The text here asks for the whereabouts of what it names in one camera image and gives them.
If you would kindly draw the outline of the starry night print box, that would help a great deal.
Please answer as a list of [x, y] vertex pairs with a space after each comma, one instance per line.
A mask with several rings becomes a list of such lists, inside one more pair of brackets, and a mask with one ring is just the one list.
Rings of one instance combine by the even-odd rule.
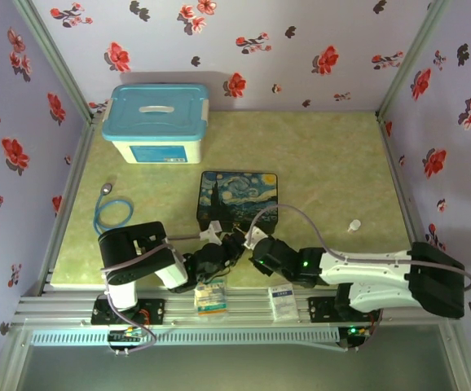
[[261, 210], [278, 204], [278, 178], [273, 173], [204, 171], [196, 208], [201, 230], [214, 221], [223, 232], [247, 231]]

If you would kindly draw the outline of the green and white packet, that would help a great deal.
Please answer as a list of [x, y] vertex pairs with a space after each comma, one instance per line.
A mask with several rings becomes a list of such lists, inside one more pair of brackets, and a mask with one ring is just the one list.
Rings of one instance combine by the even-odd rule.
[[200, 283], [194, 289], [194, 306], [199, 316], [227, 312], [227, 292], [224, 279]]

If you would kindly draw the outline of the white paper packet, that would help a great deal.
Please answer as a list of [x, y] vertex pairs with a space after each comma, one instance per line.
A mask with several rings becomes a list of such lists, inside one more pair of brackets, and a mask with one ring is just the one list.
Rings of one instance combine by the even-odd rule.
[[268, 288], [273, 318], [276, 322], [298, 321], [299, 314], [293, 286], [290, 283]]

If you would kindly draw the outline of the grey metal panel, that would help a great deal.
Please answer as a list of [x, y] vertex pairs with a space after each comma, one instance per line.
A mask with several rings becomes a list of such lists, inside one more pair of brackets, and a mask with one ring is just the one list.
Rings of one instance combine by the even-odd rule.
[[125, 357], [105, 345], [39, 345], [13, 334], [0, 391], [471, 391], [471, 358], [449, 325], [382, 326], [363, 346], [167, 345]]

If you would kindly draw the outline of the white storage box blue lid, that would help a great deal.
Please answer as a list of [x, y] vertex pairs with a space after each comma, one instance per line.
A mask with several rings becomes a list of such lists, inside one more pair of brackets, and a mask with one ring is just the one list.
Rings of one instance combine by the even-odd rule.
[[108, 101], [102, 136], [130, 164], [198, 164], [208, 117], [203, 85], [122, 85]]

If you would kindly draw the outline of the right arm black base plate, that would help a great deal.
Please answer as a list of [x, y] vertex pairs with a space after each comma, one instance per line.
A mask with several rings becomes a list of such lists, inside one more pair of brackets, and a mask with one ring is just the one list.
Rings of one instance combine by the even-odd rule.
[[379, 320], [381, 312], [361, 312], [337, 297], [309, 297], [308, 314], [312, 323], [367, 323]]

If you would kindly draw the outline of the aluminium front rail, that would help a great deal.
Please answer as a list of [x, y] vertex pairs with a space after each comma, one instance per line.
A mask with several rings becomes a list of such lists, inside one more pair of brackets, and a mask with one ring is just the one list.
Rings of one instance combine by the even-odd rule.
[[[96, 297], [101, 288], [46, 291], [39, 297], [22, 297], [10, 324], [49, 325], [53, 327], [88, 327]], [[228, 288], [227, 312], [208, 318], [199, 316], [194, 306], [194, 293], [174, 294], [164, 288], [139, 291], [140, 298], [165, 300], [163, 325], [166, 327], [271, 327], [274, 321], [268, 291], [265, 288]], [[417, 308], [392, 308], [383, 311], [381, 323], [386, 326], [440, 324], [446, 321]]]

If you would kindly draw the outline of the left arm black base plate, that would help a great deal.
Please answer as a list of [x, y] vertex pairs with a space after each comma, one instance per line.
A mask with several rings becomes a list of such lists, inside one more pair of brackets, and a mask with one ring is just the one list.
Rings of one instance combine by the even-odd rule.
[[[165, 300], [163, 299], [138, 299], [137, 304], [127, 310], [120, 310], [126, 318], [144, 326], [162, 325], [165, 314]], [[90, 323], [98, 326], [110, 326], [126, 324], [110, 307], [106, 297], [97, 298]]]

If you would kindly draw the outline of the aluminium side rail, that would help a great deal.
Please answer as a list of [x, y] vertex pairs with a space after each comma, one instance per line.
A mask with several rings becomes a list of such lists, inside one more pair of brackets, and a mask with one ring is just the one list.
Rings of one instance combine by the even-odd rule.
[[77, 197], [77, 191], [81, 183], [90, 148], [95, 134], [95, 124], [87, 123], [81, 133], [80, 141], [77, 145], [75, 156], [68, 176], [68, 181], [64, 193], [62, 195], [61, 204], [49, 244], [47, 245], [46, 254], [42, 263], [42, 271], [39, 274], [37, 287], [34, 295], [40, 297], [51, 285], [51, 278], [55, 271], [55, 265], [59, 257], [59, 252], [64, 240], [65, 232], [68, 227], [69, 218], [73, 210], [73, 205]]
[[418, 235], [416, 220], [413, 218], [416, 210], [408, 198], [409, 192], [397, 170], [394, 153], [390, 150], [388, 136], [385, 132], [384, 121], [379, 120], [378, 124], [399, 207], [403, 215], [404, 226], [411, 245], [408, 250], [390, 253], [382, 262], [387, 264], [385, 269], [390, 270], [388, 275], [393, 275], [397, 281], [401, 280], [403, 289], [416, 297], [416, 294], [425, 292], [434, 284], [435, 275], [439, 275], [439, 272], [435, 272], [436, 266], [440, 266], [436, 260], [441, 259], [441, 252], [426, 240], [421, 241], [421, 237]]

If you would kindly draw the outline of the aluminium corner frame post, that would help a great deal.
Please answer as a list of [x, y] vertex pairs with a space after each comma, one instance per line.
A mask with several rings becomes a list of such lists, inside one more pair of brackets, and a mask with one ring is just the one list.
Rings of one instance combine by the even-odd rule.
[[37, 8], [34, 6], [33, 0], [12, 0], [12, 2], [24, 22], [28, 25], [31, 34], [42, 49], [44, 56], [46, 56], [51, 68], [59, 78], [73, 104], [85, 121], [90, 124], [93, 114], [88, 108], [84, 95], [55, 44], [53, 37], [43, 22]]
[[424, 21], [419, 27], [412, 44], [410, 45], [404, 60], [399, 67], [393, 81], [385, 97], [383, 98], [380, 107], [376, 111], [376, 118], [380, 120], [388, 111], [396, 94], [400, 91], [403, 83], [408, 78], [412, 67], [420, 58], [421, 52], [425, 49], [429, 39], [433, 36], [434, 30], [438, 27], [442, 15], [450, 5], [452, 0], [433, 0], [427, 9]]

